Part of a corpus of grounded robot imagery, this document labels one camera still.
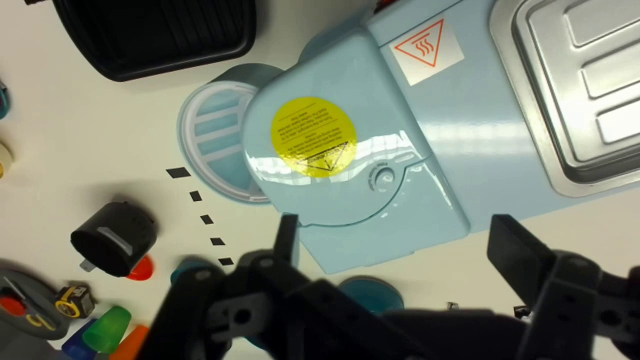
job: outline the warning label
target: warning label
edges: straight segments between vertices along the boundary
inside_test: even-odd
[[[391,44],[410,87],[464,60],[459,39],[446,18],[418,27]]]
[[[273,145],[293,170],[327,179],[355,160],[357,128],[337,105],[306,97],[278,111],[273,123]]]

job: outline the white table surface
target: white table surface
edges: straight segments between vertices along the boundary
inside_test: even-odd
[[[167,169],[186,167],[177,142],[177,115],[191,93],[235,65],[293,67],[318,31],[362,2],[260,2],[260,35],[245,59],[119,85],[82,59],[53,2],[25,6],[23,0],[2,0],[0,78],[11,89],[12,112],[0,123],[0,142],[16,163],[0,180],[0,261],[28,266],[53,287],[87,281],[100,303],[123,304],[137,322],[150,325],[169,290],[169,277],[184,257],[239,261],[249,251],[268,249],[278,227],[276,211],[242,207],[215,195],[198,179],[173,180],[167,175]],[[205,202],[191,202],[191,191],[201,191]],[[160,223],[150,251],[156,273],[148,283],[78,269],[82,259],[70,246],[70,232],[114,197],[142,202]],[[624,277],[640,264],[634,246],[639,208],[640,189],[524,224],[548,246],[583,253]],[[217,224],[205,227],[201,215],[211,215]],[[211,246],[213,236],[225,239],[226,246]],[[308,277],[323,277],[308,257],[303,269]],[[510,314],[520,304],[487,261],[484,232],[331,281],[353,275],[392,283],[409,307],[444,308],[459,303]],[[259,355],[240,347],[239,356]],[[622,356],[605,342],[597,358]]]

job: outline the hazard triangle symbol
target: hazard triangle symbol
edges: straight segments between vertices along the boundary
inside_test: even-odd
[[[418,63],[425,63],[437,68],[442,31],[444,31],[444,18],[420,31],[418,35],[406,39],[405,42],[396,44],[396,51]]]

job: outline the yellow circular sticker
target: yellow circular sticker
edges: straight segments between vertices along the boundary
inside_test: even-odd
[[[278,156],[293,170],[312,179],[329,179],[351,167],[357,142],[351,118],[325,98],[290,101],[273,123]]]

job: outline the black mechanical arm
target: black mechanical arm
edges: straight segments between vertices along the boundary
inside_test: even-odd
[[[140,360],[219,360],[249,338],[278,360],[591,360],[594,336],[640,358],[640,270],[630,278],[553,253],[510,217],[494,217],[488,259],[533,308],[531,325],[491,310],[366,313],[293,264],[298,218],[274,251],[242,257],[232,275],[186,270],[169,293]]]

